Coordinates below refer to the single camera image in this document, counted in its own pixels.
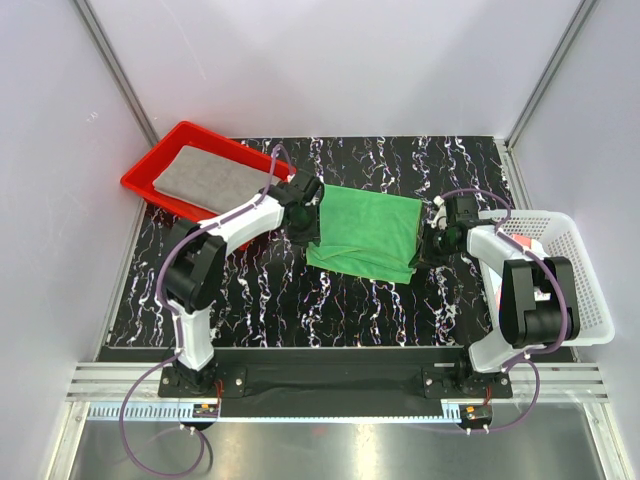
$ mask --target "white backdrop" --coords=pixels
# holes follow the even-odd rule
[[[70,1],[4,2],[0,71],[0,477],[28,480],[103,333],[148,146]]]
[[[506,136],[578,0],[92,0],[160,135]]]
[[[571,215],[616,327],[585,348],[640,474],[640,3],[600,2],[516,145],[534,208]]]

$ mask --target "black marble tabletop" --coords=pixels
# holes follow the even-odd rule
[[[491,137],[249,139],[264,153],[282,142],[298,169],[331,185],[432,199],[464,187],[511,201]],[[478,197],[482,209],[498,208]],[[136,244],[109,346],[168,347],[168,312],[154,298],[175,217],[149,205]],[[306,265],[304,250],[281,231],[228,257],[211,314],[216,346],[330,347],[467,344],[489,330],[478,264],[456,256],[418,271],[409,285],[351,277]]]

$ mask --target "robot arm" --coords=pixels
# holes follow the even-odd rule
[[[167,299],[177,311],[176,324],[184,352],[178,367],[192,381],[199,383],[200,372],[213,361],[213,346],[209,338],[211,304],[220,290],[225,259],[241,245],[261,233],[281,226],[295,245],[306,247],[320,239],[318,205],[324,184],[312,175],[298,172],[290,183],[280,182],[267,192],[262,202],[257,194],[249,202],[218,217],[199,224],[181,219],[173,226],[168,251],[194,231],[217,223],[220,227],[187,244],[169,266],[164,288]]]
[[[465,253],[486,263],[503,279],[498,324],[469,346],[470,370],[463,376],[498,372],[523,350],[554,343],[560,335],[562,315],[558,298],[540,267],[496,235],[491,221],[479,218],[473,196],[436,199],[436,204],[440,209],[431,225],[425,226],[410,266],[438,266],[452,254]],[[540,257],[562,288],[569,319],[565,340],[573,340],[580,321],[571,262],[564,257]],[[536,299],[536,291],[546,295]]]

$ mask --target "white basket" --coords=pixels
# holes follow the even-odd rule
[[[502,219],[506,210],[480,212],[480,218]],[[573,266],[580,314],[580,333],[575,340],[564,342],[567,346],[588,346],[613,340],[614,328],[609,308],[602,294],[600,283],[589,260],[575,222],[564,213],[544,210],[513,210],[511,219],[502,227],[508,234],[523,235],[538,240],[551,256],[566,257]],[[498,325],[498,306],[490,269],[480,262],[482,278],[487,293],[487,303],[494,327]]]

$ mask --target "folded green cloth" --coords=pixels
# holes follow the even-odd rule
[[[413,198],[325,186],[320,246],[307,263],[357,277],[409,283],[422,203]]]

